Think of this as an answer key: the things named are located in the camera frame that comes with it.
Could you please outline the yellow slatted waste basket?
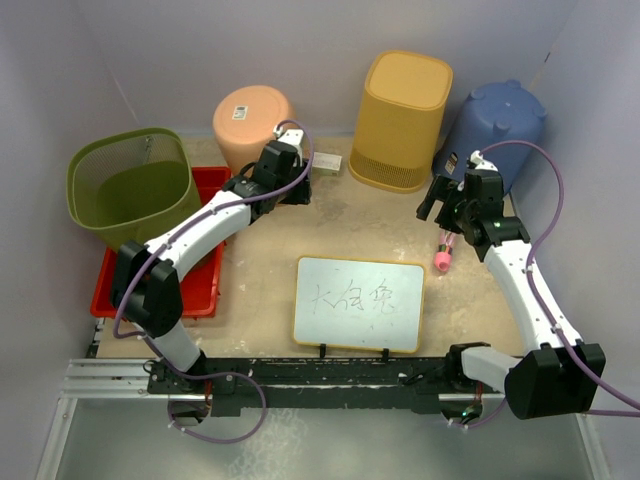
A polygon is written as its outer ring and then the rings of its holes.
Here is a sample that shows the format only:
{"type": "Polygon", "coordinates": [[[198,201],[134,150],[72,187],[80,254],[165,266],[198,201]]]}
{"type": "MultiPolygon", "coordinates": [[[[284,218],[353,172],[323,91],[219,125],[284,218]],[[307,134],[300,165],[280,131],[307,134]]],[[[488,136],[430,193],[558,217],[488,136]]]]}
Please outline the yellow slatted waste basket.
{"type": "Polygon", "coordinates": [[[348,168],[372,187],[412,193],[426,182],[453,84],[431,56],[389,50],[366,76],[348,168]]]}

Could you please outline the orange plastic bin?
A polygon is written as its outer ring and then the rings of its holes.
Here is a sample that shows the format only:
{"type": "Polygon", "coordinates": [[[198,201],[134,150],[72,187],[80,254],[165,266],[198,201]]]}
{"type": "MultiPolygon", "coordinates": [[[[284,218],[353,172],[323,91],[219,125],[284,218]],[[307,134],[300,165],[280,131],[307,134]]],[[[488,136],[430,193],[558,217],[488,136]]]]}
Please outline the orange plastic bin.
{"type": "Polygon", "coordinates": [[[293,104],[276,88],[253,85],[228,94],[214,111],[212,127],[231,173],[237,175],[246,164],[257,161],[273,139],[274,127],[294,118],[293,104]]]}

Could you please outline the blue plastic bucket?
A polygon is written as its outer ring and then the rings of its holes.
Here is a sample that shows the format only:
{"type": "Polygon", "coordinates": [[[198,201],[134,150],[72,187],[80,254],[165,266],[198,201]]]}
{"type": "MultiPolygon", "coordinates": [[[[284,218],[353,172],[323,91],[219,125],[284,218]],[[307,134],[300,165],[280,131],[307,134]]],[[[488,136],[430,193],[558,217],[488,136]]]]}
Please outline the blue plastic bucket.
{"type": "Polygon", "coordinates": [[[461,181],[472,152],[507,140],[536,143],[546,118],[545,107],[518,80],[477,87],[434,156],[432,173],[461,181]]]}

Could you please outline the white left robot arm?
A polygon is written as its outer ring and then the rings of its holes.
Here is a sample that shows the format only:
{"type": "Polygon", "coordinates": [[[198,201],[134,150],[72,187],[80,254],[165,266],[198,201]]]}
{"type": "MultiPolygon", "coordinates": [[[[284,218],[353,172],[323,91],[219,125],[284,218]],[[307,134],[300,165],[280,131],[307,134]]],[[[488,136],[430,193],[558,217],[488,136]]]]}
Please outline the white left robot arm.
{"type": "Polygon", "coordinates": [[[116,318],[133,324],[173,367],[171,381],[184,392],[202,387],[206,356],[182,322],[184,277],[229,237],[279,204],[311,200],[310,163],[300,143],[269,141],[196,213],[144,244],[128,241],[117,253],[110,301],[116,318]]]}

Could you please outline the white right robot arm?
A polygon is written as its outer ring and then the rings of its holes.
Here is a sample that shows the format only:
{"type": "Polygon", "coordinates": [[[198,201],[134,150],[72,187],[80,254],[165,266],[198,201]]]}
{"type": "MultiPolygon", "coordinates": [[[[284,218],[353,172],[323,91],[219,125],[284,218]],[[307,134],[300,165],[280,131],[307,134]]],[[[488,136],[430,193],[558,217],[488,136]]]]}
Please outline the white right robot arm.
{"type": "Polygon", "coordinates": [[[442,205],[438,226],[470,245],[499,285],[518,325],[525,352],[516,358],[487,343],[450,347],[445,380],[456,391],[478,381],[501,392],[519,419],[585,413],[594,400],[605,354],[586,343],[550,293],[535,261],[530,236],[516,216],[504,213],[501,175],[470,170],[457,182],[437,175],[416,210],[424,220],[442,205]]]}

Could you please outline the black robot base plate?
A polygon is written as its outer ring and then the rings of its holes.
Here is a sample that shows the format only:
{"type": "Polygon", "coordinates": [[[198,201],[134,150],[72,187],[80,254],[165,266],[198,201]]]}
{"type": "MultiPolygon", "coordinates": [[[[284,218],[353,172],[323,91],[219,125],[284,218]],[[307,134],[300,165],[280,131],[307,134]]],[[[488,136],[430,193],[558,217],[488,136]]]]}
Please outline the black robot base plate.
{"type": "Polygon", "coordinates": [[[201,380],[145,363],[147,390],[194,398],[199,416],[237,417],[245,408],[408,410],[470,423],[493,389],[450,373],[437,357],[209,358],[201,380]]]}

